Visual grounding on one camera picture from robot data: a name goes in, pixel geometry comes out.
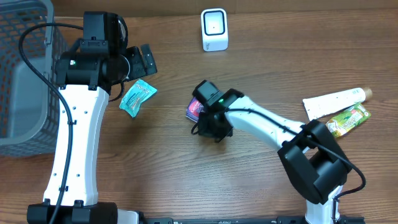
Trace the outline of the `red purple pad pack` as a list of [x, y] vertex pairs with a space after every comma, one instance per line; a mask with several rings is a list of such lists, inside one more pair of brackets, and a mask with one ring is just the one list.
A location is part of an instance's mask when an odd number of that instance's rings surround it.
[[199, 114], [203, 111], [203, 105], [193, 97], [186, 109], [186, 117], [194, 122], [198, 122]]

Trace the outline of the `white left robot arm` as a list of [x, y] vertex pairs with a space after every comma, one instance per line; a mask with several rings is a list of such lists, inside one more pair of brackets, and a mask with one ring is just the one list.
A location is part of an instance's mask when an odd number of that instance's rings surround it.
[[147, 44], [128, 46], [124, 19], [110, 12], [86, 12], [83, 37], [55, 64], [60, 115], [55, 157], [43, 201], [27, 209], [29, 223], [140, 224], [140, 212], [100, 202], [96, 184], [98, 143], [104, 111], [115, 85], [132, 82], [118, 95], [121, 109], [138, 114], [156, 89], [143, 80], [157, 72]]

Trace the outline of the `teal wet wipes pack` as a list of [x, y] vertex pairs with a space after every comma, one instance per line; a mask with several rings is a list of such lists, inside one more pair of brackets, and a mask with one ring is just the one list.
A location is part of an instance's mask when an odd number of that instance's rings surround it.
[[132, 118], [135, 118], [139, 113], [141, 104], [156, 93], [156, 88], [139, 79], [123, 96], [119, 108], [126, 111]]

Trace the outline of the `green juice carton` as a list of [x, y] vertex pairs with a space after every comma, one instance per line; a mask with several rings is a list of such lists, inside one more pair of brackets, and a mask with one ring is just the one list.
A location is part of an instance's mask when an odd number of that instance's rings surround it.
[[356, 103], [340, 114], [332, 117], [326, 123], [326, 127], [335, 138], [339, 138], [368, 120], [370, 117], [371, 113], [361, 103]]

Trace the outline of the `white tube gold cap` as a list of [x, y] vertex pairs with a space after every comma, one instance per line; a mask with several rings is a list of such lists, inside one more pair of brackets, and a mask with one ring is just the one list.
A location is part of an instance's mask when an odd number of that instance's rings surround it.
[[356, 103], [365, 102], [372, 97], [373, 91], [369, 87], [364, 87], [306, 98], [302, 102], [309, 120], [313, 120], [349, 108]]

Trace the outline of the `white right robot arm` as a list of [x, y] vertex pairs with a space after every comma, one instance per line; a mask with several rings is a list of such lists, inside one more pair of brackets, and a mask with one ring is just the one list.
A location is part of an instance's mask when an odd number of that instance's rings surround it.
[[192, 95], [203, 105], [192, 134], [220, 142], [235, 129], [252, 134], [275, 150], [290, 183], [306, 200], [307, 223], [340, 223], [337, 196], [351, 171], [349, 160], [328, 128], [283, 118], [244, 93], [220, 91], [203, 80]]

